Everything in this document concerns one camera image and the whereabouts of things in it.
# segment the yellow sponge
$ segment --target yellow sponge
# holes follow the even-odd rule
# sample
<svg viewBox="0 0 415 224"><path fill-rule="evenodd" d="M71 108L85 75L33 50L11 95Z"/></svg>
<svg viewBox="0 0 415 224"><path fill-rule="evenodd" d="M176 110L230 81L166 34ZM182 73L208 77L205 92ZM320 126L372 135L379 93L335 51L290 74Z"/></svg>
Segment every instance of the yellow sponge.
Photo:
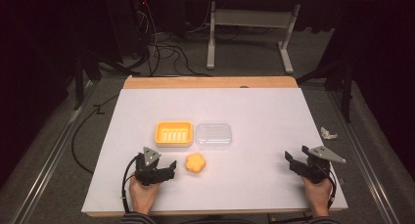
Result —
<svg viewBox="0 0 415 224"><path fill-rule="evenodd" d="M187 170L194 172L194 173L200 173L202 169L206 165L206 161L204 157L202 157L201 154L191 154L186 157L186 168Z"/></svg>

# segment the white paper sheet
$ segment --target white paper sheet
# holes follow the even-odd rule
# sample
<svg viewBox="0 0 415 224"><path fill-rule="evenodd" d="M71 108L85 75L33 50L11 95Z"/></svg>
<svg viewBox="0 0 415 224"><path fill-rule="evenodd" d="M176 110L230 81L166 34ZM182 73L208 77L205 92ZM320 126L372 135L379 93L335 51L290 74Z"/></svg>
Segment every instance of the white paper sheet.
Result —
<svg viewBox="0 0 415 224"><path fill-rule="evenodd" d="M169 120L188 120L194 128L228 123L232 145L225 151L201 150L196 142L158 148L157 123ZM160 168L177 160L175 178L161 185L153 212L307 208L303 184L284 158L288 151L305 161L302 145L323 143L299 88L122 90L82 212L123 211L122 176L143 147L161 153ZM184 165L194 152L207 160L200 174ZM347 208L340 186L332 208Z"/></svg>

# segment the table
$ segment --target table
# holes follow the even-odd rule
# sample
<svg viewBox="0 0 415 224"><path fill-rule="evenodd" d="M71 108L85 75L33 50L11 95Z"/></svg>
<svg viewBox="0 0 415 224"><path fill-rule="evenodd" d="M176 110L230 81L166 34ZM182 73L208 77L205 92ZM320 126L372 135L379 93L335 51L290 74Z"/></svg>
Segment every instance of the table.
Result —
<svg viewBox="0 0 415 224"><path fill-rule="evenodd" d="M165 120L189 120L194 126L226 122L232 144L226 150L203 150L196 143L185 149L158 148L156 125ZM302 182L284 159L288 151L305 160L302 145L314 148L322 141L301 90L289 76L128 78L82 212L123 214L122 175L143 147L161 153L159 167L177 160L176 176L162 184L153 215L306 210ZM207 160L197 175L184 168L186 155L194 152ZM340 187L336 197L332 209L347 208Z"/></svg>
<svg viewBox="0 0 415 224"><path fill-rule="evenodd" d="M216 9L215 4L215 1L210 3L210 35L207 47L208 69L214 69L215 26L217 24L223 24L285 28L286 34L283 41L278 42L278 50L280 51L285 72L287 74L292 74L294 72L287 52L287 46L290 41L294 25L296 24L297 16L299 15L300 4L294 5L293 10L288 12Z"/></svg>

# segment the metal rail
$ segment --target metal rail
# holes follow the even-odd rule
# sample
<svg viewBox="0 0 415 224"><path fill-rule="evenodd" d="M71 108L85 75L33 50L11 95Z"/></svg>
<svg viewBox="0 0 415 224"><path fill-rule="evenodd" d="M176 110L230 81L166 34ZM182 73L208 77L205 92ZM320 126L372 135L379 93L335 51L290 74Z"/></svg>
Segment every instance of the metal rail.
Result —
<svg viewBox="0 0 415 224"><path fill-rule="evenodd" d="M351 140L352 150L356 157L357 165L360 167L363 177L366 180L367 186L372 193L373 199L375 200L375 203L381 212L382 218L384 219L385 223L398 224L399 220L393 211L392 205L389 202L388 196L382 183L379 181L375 171L369 162L369 159L366 157L364 150L360 145L356 134L354 133L353 127L343 117L341 103L338 96L333 91L329 91L328 96L333 106L335 107L339 118L345 126L348 138Z"/></svg>
<svg viewBox="0 0 415 224"><path fill-rule="evenodd" d="M74 111L72 116L70 117L69 121L65 125L65 128L55 147L52 149L50 155L48 156L45 164L43 165L42 170L40 171L39 175L37 176L33 186L31 187L29 193L27 194L24 202L22 203L19 210L16 212L14 218L12 219L11 224L15 223L28 223L31 213L36 208L36 205L42 194L51 179L53 172L55 171L56 166L58 165L62 154L65 151L66 141L69 135L72 133L72 129L78 119L79 115L82 113L83 107L87 102L88 98L90 97L91 93L95 89L96 84L93 84L92 81L89 81L86 86L85 90L87 92L85 100L82 102L78 110Z"/></svg>

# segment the orange tray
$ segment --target orange tray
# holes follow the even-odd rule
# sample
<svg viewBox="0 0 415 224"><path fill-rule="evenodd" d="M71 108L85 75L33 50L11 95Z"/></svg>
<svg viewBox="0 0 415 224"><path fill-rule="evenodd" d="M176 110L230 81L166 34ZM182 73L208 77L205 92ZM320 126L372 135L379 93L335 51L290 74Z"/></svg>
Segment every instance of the orange tray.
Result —
<svg viewBox="0 0 415 224"><path fill-rule="evenodd" d="M189 147L192 144L193 127L188 121L162 121L155 135L159 147Z"/></svg>

